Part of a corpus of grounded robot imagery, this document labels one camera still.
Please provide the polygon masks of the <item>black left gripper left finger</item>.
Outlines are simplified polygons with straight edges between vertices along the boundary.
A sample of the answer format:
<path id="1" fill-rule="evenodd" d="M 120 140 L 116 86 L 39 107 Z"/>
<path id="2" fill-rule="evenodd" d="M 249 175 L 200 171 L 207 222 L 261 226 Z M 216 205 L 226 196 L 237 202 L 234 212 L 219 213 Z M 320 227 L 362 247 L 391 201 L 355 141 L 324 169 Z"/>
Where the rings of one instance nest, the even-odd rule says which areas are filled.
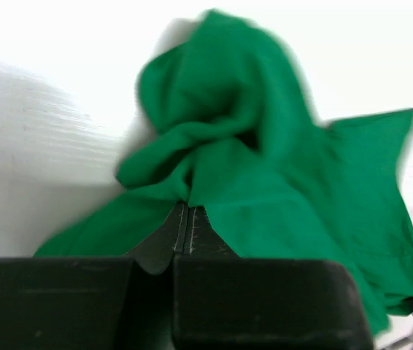
<path id="1" fill-rule="evenodd" d="M 178 203 L 120 257 L 0 258 L 0 349 L 172 349 Z"/>

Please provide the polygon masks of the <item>green t-shirt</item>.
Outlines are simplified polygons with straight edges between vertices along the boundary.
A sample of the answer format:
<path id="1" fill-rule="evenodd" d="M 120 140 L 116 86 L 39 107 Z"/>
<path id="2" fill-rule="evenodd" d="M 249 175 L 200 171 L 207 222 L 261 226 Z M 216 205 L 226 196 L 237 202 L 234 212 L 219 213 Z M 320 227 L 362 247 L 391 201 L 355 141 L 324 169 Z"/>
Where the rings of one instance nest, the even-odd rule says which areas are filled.
<path id="1" fill-rule="evenodd" d="M 184 202 L 241 257 L 341 263 L 375 335 L 409 314 L 413 224 L 397 167 L 413 108 L 318 125 L 282 46 L 216 10 L 144 67 L 138 91 L 157 137 L 120 164 L 123 193 L 37 256 L 124 254 Z"/>

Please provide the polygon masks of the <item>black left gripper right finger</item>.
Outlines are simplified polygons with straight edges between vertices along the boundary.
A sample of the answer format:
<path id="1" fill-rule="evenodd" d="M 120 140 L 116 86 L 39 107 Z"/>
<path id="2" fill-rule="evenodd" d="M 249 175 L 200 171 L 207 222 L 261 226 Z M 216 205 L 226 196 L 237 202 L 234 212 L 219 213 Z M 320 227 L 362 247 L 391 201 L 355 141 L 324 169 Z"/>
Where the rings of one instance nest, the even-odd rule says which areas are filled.
<path id="1" fill-rule="evenodd" d="M 188 209 L 172 263 L 176 349 L 372 349 L 349 271 L 330 260 L 238 257 Z"/>

